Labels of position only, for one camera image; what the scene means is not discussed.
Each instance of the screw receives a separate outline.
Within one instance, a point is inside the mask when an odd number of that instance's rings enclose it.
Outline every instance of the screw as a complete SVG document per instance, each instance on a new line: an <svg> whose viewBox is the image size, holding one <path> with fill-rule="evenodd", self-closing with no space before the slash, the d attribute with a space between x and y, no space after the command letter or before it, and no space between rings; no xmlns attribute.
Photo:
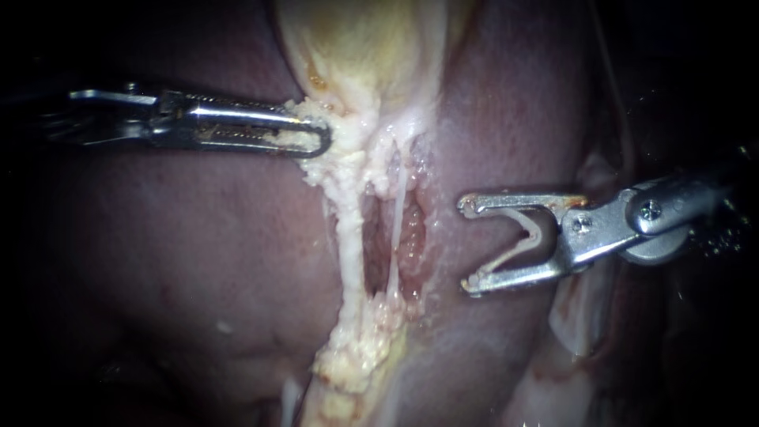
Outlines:
<svg viewBox="0 0 759 427"><path fill-rule="evenodd" d="M662 214L662 207L655 200L648 200L640 207L640 217L646 221L654 221Z"/></svg>
<svg viewBox="0 0 759 427"><path fill-rule="evenodd" d="M585 234L586 232L591 231L591 226L593 225L593 221L585 215L580 215L574 220L572 220L572 231L576 232L577 234Z"/></svg>

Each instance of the closed grasper jaw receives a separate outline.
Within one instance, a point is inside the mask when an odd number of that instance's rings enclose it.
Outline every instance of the closed grasper jaw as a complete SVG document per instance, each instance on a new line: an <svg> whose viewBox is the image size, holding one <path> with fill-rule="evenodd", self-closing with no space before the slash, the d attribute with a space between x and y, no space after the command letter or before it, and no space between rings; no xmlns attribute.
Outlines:
<svg viewBox="0 0 759 427"><path fill-rule="evenodd" d="M162 149L264 153L313 158L332 144L331 129L284 105L145 87L67 90L61 111L30 115L30 139L60 145L145 145Z"/></svg>

